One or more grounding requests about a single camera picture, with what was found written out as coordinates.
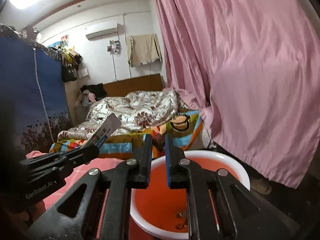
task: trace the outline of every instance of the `headboard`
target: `headboard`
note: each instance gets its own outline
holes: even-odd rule
[[[124,97],[133,91],[161,91],[163,89],[160,74],[120,80],[103,85],[109,97]]]

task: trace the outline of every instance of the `yellow garment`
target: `yellow garment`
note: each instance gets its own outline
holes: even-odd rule
[[[127,41],[128,63],[131,67],[162,61],[156,34],[130,36]]]

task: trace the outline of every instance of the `curtain fold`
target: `curtain fold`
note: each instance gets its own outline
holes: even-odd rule
[[[156,0],[168,85],[212,138],[297,187],[320,124],[320,42],[296,0]]]

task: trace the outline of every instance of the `metal bolt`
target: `metal bolt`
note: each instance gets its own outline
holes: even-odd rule
[[[225,176],[228,175],[228,171],[225,170],[225,169],[220,169],[220,170],[218,170],[218,174],[219,174],[220,176],[222,176],[222,177],[225,177]]]
[[[99,170],[97,168],[92,168],[89,170],[89,175],[95,176],[99,173]]]
[[[180,164],[181,165],[189,165],[190,164],[190,160],[189,159],[181,159],[180,160]]]
[[[136,159],[129,159],[127,160],[127,164],[128,165],[135,165],[137,163],[137,160]]]

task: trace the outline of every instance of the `wall-mounted air conditioner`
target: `wall-mounted air conditioner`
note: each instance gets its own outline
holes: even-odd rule
[[[87,39],[96,38],[102,35],[118,32],[118,23],[116,21],[109,21],[88,26],[85,29],[85,36]]]

